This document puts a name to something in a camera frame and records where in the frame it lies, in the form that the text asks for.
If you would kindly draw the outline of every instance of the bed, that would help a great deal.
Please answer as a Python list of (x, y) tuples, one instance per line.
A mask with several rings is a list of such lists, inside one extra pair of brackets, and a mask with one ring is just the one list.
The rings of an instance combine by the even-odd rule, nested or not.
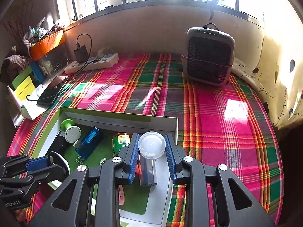
[[(258, 96), (237, 76), (215, 88), (189, 81), (182, 72), (181, 55), (119, 55), (110, 69), (76, 76), (73, 87), (44, 114), (24, 120), (8, 156), (31, 155), (59, 106), (178, 117), (178, 145), (203, 164), (228, 165), (278, 223), (283, 201), (278, 143)], [(175, 186), (167, 226), (183, 226), (184, 197), (185, 186)], [(45, 200), (41, 192), (33, 196), (28, 220)], [(210, 217), (214, 225), (213, 212)]]

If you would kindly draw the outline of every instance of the plastic cup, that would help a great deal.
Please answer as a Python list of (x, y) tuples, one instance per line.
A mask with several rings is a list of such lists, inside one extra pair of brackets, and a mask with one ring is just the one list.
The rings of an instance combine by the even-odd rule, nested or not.
[(165, 151), (164, 137), (155, 131), (144, 133), (138, 142), (138, 148), (143, 157), (151, 160), (160, 158)]

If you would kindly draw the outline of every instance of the blue usb device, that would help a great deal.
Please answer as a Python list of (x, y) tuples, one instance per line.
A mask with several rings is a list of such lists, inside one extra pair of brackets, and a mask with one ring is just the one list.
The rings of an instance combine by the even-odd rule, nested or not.
[(103, 139), (103, 134), (96, 127), (92, 127), (81, 141), (75, 142), (76, 152), (87, 159)]

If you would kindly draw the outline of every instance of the orange container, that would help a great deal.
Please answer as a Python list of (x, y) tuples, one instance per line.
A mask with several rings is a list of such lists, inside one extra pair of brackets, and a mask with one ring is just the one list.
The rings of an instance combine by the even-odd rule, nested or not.
[(65, 37), (63, 30), (61, 30), (43, 39), (33, 47), (29, 48), (29, 52), (31, 54), (32, 59), (36, 61), (64, 42)]

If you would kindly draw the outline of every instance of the charger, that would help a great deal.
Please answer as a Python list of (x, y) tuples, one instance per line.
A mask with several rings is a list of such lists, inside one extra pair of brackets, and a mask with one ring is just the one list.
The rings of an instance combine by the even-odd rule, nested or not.
[(77, 39), (77, 48), (74, 50), (74, 54), (79, 64), (86, 62), (89, 58), (85, 45), (80, 46), (80, 44), (78, 43), (78, 39)]

